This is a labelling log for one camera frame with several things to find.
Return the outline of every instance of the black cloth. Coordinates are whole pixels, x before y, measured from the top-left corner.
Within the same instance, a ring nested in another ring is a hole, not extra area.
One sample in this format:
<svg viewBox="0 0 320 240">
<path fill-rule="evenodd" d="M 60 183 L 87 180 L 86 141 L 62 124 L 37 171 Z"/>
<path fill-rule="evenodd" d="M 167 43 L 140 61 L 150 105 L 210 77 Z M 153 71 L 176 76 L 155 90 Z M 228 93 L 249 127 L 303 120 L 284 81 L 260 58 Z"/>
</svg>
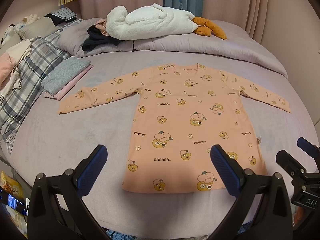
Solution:
<svg viewBox="0 0 320 240">
<path fill-rule="evenodd" d="M 57 26 L 58 24 L 63 23 L 63 22 L 68 23 L 68 22 L 71 22 L 71 21 L 74 21 L 77 19 L 77 17 L 74 16 L 71 19 L 65 21 L 64 19 L 61 19 L 60 17 L 58 17 L 56 15 L 52 15 L 52 14 L 47 14 L 45 17 L 49 17 L 52 20 L 54 26 Z"/>
<path fill-rule="evenodd" d="M 89 38 L 87 38 L 82 45 L 83 51 L 91 51 L 100 44 L 114 44 L 118 46 L 121 42 L 121 40 L 114 37 L 103 35 L 101 31 L 96 28 L 96 25 L 89 27 L 88 34 Z"/>
</svg>

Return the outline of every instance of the long-sleeve shirt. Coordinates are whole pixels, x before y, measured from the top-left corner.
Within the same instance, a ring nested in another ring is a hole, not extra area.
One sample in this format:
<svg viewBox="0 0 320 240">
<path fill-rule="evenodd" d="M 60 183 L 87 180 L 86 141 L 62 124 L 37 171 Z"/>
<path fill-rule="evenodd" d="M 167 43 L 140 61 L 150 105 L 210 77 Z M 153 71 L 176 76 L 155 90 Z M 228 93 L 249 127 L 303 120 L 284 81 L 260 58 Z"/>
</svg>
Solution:
<svg viewBox="0 0 320 240">
<path fill-rule="evenodd" d="M 267 174 L 241 95 L 290 113 L 281 96 L 226 71 L 197 64 L 155 66 L 83 87 L 60 103 L 59 114 L 139 93 L 122 188 L 185 193 L 223 188 L 210 160 L 220 144 L 242 168 Z"/>
</svg>

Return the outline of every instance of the beige wall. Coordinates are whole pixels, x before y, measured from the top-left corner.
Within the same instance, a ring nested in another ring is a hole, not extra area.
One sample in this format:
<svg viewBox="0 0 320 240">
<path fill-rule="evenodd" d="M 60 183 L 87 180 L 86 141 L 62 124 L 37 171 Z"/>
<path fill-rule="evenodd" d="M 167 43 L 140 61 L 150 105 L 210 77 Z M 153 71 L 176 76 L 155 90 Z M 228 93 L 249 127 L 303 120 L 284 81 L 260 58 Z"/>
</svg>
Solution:
<svg viewBox="0 0 320 240">
<path fill-rule="evenodd" d="M 320 119 L 320 20 L 308 0 L 268 0 L 261 44 L 284 65 L 316 124 Z"/>
<path fill-rule="evenodd" d="M 25 16 L 30 14 L 44 16 L 57 9 L 59 9 L 58 0 L 14 0 L 0 22 L 0 37 L 2 38 L 10 24 L 20 22 Z"/>
</svg>

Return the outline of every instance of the plaid blanket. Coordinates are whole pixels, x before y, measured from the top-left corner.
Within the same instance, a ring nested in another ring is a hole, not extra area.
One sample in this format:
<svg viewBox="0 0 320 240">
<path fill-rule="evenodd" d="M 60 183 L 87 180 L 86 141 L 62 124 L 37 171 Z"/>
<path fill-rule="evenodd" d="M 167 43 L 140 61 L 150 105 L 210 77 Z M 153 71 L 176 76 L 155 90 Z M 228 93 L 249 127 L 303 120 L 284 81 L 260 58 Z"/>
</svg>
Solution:
<svg viewBox="0 0 320 240">
<path fill-rule="evenodd" d="M 61 61 L 71 56 L 56 46 L 60 33 L 81 21 L 78 19 L 70 22 L 44 38 L 35 38 L 31 45 L 31 54 L 20 62 L 18 68 L 21 89 L 11 90 L 0 100 L 0 134 L 3 135 L 9 154 L 20 125 L 43 91 L 41 81 Z"/>
</svg>

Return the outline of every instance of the bed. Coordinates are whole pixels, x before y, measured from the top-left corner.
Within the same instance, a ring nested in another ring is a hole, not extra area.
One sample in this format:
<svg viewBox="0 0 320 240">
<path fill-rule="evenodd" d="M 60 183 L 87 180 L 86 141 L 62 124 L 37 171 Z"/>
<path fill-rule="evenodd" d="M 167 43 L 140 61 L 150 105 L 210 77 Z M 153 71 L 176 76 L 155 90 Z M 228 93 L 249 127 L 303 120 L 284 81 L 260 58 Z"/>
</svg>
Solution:
<svg viewBox="0 0 320 240">
<path fill-rule="evenodd" d="M 241 50 L 234 58 L 223 57 L 228 48 L 217 46 L 216 55 L 210 55 L 210 51 L 201 46 L 198 51 L 192 49 L 191 42 L 185 49 L 190 52 L 159 51 L 174 49 L 160 49 L 156 45 L 157 40 L 137 42 L 137 51 L 132 52 L 130 43 L 128 51 L 86 57 L 94 67 L 66 96 L 83 86 L 92 87 L 116 76 L 167 63 L 201 63 L 245 77 L 290 103 L 292 114 L 242 97 L 256 135 L 261 136 L 260 147 L 268 172 L 283 174 L 291 196 L 291 178 L 276 164 L 275 156 L 279 150 L 285 149 L 309 172 L 316 170 L 314 161 L 296 146 L 301 136 L 319 145 L 311 118 L 286 79 L 285 69 L 275 57 L 241 28 L 223 22 L 219 25 L 225 30 L 234 50 L 241 44 L 248 46 L 249 56 L 246 59 L 242 58 Z M 263 55 L 261 62 L 255 58 L 256 54 Z M 103 144 L 108 149 L 108 161 L 89 195 L 83 198 L 101 226 L 143 238 L 186 238 L 212 233 L 235 201 L 226 189 L 187 194 L 138 194 L 121 189 L 138 100 L 139 95 L 135 94 L 107 105 L 57 115 L 59 102 L 40 95 L 16 132 L 12 150 L 6 156 L 26 182 L 33 185 L 39 172 L 47 176 L 62 174 L 67 168 L 76 167 L 97 144 Z M 59 200 L 66 208 L 63 198 Z M 252 220 L 258 200 L 257 196 L 245 222 Z"/>
</svg>

